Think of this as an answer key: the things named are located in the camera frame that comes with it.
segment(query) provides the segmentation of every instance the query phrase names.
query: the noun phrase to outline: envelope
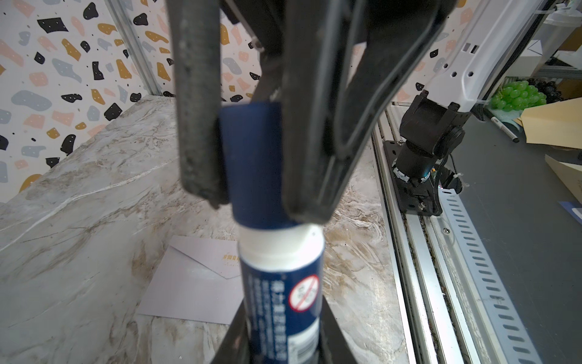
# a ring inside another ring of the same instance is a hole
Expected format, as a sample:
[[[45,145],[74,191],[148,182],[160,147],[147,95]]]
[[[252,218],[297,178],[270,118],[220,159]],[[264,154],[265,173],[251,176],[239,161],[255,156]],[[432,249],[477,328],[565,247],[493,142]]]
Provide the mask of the envelope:
[[[578,202],[582,203],[582,165],[556,161],[547,154],[545,161]]]
[[[527,143],[582,149],[582,97],[527,108],[521,114]]]
[[[242,299],[236,242],[173,236],[137,313],[230,324]]]

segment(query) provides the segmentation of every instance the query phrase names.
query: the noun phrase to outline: perforated metal strip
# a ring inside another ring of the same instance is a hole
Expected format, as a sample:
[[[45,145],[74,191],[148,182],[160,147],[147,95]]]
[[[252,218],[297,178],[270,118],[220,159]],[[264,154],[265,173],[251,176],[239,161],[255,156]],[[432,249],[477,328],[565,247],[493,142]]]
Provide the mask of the perforated metal strip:
[[[439,197],[508,363],[542,364],[459,196],[439,189]]]

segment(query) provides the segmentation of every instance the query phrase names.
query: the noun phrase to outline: blue glue stick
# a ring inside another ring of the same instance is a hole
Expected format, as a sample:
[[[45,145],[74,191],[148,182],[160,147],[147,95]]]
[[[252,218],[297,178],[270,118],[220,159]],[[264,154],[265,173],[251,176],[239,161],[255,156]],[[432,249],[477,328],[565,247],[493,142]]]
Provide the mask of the blue glue stick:
[[[253,363],[306,363],[319,341],[325,240],[283,209],[281,105],[223,108],[220,126]]]

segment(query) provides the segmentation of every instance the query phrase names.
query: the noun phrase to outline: marble countertop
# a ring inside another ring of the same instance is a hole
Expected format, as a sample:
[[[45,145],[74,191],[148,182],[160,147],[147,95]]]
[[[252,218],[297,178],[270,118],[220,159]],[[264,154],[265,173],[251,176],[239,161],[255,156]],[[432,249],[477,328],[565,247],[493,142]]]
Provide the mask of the marble countertop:
[[[0,363],[208,363],[228,327],[135,314],[172,235],[236,240],[181,187],[175,100],[147,96],[0,206]],[[325,226],[324,294],[360,363],[407,363],[368,145]]]

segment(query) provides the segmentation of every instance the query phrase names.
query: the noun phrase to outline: red circle symbol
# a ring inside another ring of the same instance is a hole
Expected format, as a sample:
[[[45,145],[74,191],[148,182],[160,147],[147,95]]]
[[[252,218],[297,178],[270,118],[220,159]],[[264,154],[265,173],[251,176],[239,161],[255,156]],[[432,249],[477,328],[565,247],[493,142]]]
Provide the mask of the red circle symbol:
[[[295,312],[305,312],[317,299],[320,289],[320,279],[316,274],[303,278],[293,287],[289,294],[289,306]]]

